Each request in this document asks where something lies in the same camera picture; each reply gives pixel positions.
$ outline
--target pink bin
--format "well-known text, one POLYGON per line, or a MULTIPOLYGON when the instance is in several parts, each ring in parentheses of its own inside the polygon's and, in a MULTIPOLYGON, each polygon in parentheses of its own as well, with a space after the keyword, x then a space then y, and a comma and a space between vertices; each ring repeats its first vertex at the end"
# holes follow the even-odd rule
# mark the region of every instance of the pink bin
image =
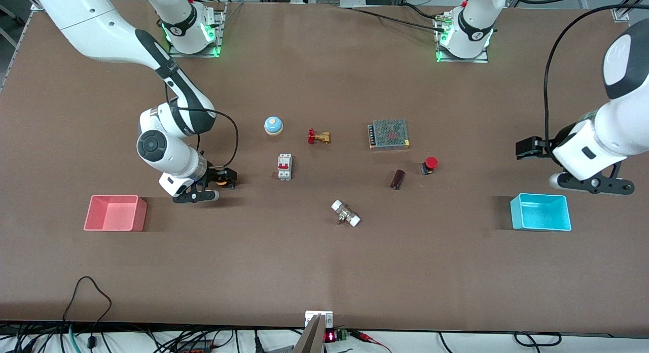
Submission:
POLYGON ((90 198, 86 231, 142 231, 147 203, 136 195, 95 194, 90 198))

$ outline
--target white circuit breaker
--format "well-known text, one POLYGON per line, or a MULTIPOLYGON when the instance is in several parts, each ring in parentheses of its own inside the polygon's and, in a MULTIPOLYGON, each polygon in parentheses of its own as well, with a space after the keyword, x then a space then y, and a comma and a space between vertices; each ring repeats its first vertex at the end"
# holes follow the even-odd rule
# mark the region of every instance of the white circuit breaker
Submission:
POLYGON ((277 175, 280 181, 291 180, 291 170, 293 167, 293 157, 290 154, 280 154, 277 159, 277 175))

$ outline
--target red emergency stop button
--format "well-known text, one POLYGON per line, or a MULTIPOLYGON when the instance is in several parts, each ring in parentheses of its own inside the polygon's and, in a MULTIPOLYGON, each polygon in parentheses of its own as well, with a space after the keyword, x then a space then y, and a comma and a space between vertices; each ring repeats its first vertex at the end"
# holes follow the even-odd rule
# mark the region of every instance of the red emergency stop button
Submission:
POLYGON ((440 163, 436 157, 427 157, 426 158, 426 168, 428 169, 435 169, 438 167, 438 164, 440 163))

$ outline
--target robot logo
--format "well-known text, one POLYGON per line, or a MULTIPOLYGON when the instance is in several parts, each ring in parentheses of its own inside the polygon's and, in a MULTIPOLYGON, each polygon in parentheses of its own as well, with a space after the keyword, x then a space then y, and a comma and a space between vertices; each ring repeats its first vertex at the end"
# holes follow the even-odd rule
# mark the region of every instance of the robot logo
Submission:
POLYGON ((169 31, 174 34, 174 36, 181 36, 181 34, 183 34, 183 30, 178 27, 170 27, 169 31))

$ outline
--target robotic arm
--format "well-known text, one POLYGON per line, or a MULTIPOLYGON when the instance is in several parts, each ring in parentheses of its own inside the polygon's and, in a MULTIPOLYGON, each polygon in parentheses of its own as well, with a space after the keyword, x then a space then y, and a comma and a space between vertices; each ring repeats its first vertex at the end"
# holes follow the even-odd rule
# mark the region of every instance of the robotic arm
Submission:
MULTIPOLYGON (((174 201, 178 202, 188 187, 193 191, 196 182, 205 180, 211 164, 181 139, 212 128, 215 113, 209 99, 148 32, 126 22, 109 0, 40 1, 56 27, 83 55, 105 62, 146 65, 171 87, 177 98, 139 116, 137 152, 144 162, 163 172, 159 183, 174 201)), ((197 34, 199 8, 187 0, 151 2, 155 2, 153 6, 170 32, 177 33, 176 47, 187 50, 204 47, 206 37, 197 34)), ((217 198, 216 191, 207 191, 199 200, 217 198)))
MULTIPOLYGON (((633 193, 633 183, 617 177, 621 161, 649 150, 649 19, 626 29, 603 59, 610 101, 562 129, 550 151, 565 172, 550 177, 558 189, 590 193, 633 193), (608 177, 601 171, 614 166, 608 177)), ((516 144, 517 158, 543 157, 545 141, 533 136, 516 144)))
POLYGON ((461 59, 477 57, 489 44, 493 25, 506 1, 466 0, 462 6, 452 9, 448 13, 450 24, 445 27, 447 31, 440 45, 461 59))

